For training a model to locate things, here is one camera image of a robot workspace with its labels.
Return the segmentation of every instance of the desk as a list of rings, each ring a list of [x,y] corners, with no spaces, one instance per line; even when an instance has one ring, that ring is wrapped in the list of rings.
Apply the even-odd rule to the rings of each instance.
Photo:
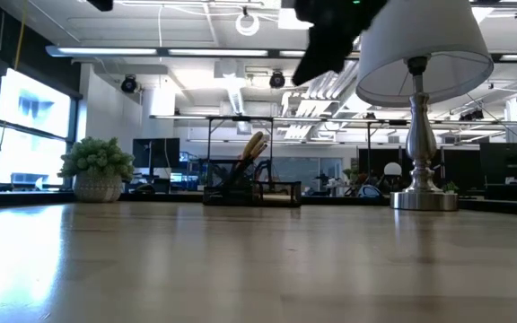
[[[486,184],[485,199],[517,201],[517,184]]]

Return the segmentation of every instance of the white lampshade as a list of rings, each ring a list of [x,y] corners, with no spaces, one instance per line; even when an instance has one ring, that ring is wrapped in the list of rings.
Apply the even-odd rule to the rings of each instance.
[[[356,93],[376,106],[410,106],[408,58],[431,55],[430,103],[477,88],[494,70],[469,0],[390,0],[362,39]]]

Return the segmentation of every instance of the monitor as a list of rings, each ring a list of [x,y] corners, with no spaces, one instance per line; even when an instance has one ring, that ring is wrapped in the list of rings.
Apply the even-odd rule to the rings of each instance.
[[[480,163],[488,184],[517,178],[517,144],[480,144]]]
[[[177,168],[180,156],[179,138],[133,140],[133,166],[137,168]]]

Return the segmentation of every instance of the pipe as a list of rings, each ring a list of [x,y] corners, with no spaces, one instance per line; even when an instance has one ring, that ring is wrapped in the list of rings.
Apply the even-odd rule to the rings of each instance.
[[[348,74],[347,78],[342,82],[338,84],[338,87],[335,89],[334,93],[332,93],[332,99],[337,98],[342,91],[345,90],[345,88],[350,85],[351,81],[355,79],[356,75],[358,74],[358,63],[353,62],[354,67],[350,74]]]
[[[495,133],[490,134],[490,135],[481,135],[481,136],[477,136],[475,138],[462,140],[462,141],[459,142],[459,144],[460,143],[471,143],[471,142],[474,142],[474,141],[477,141],[477,140],[480,140],[480,139],[483,139],[483,138],[486,138],[486,137],[493,137],[493,136],[505,135],[505,134],[506,134],[505,131],[498,131],[498,132],[495,132]]]
[[[322,80],[324,79],[324,76],[325,75],[321,75],[317,78],[315,78],[311,85],[309,86],[309,89],[306,90],[306,96],[309,98],[309,99],[312,99],[312,98],[315,98],[316,97],[316,93],[319,89],[319,86],[320,86],[320,83],[322,82]]]
[[[327,91],[326,96],[331,99],[335,99],[340,95],[340,92],[337,89],[346,82],[346,78],[350,77],[349,75],[353,72],[356,63],[352,61],[346,62],[346,68],[344,71],[338,75],[337,80],[332,84],[332,87]]]
[[[318,99],[325,99],[324,92],[329,87],[330,83],[332,82],[332,79],[335,77],[334,72],[327,72],[325,74],[324,80],[322,80],[322,83],[320,84],[319,90],[314,93],[315,97]]]
[[[216,37],[215,26],[213,25],[213,20],[211,19],[211,14],[208,10],[208,4],[203,5],[203,10],[205,11],[206,22],[208,22],[208,28],[211,31],[211,38],[213,39],[213,43],[215,46],[220,47],[219,39]]]
[[[370,122],[367,124],[366,128],[367,128],[367,131],[368,131],[368,154],[367,154],[366,157],[367,157],[367,162],[368,162],[368,179],[370,179],[370,173],[372,171],[372,168],[371,168],[371,165],[370,165],[370,151],[372,149],[371,141],[370,141],[370,139],[372,137],[372,135],[370,134]]]

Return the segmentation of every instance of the wall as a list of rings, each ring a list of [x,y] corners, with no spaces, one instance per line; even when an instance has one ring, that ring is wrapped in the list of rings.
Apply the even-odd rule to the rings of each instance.
[[[77,140],[115,136],[121,149],[132,153],[133,139],[141,136],[143,108],[100,78],[91,64],[82,64],[80,91]]]

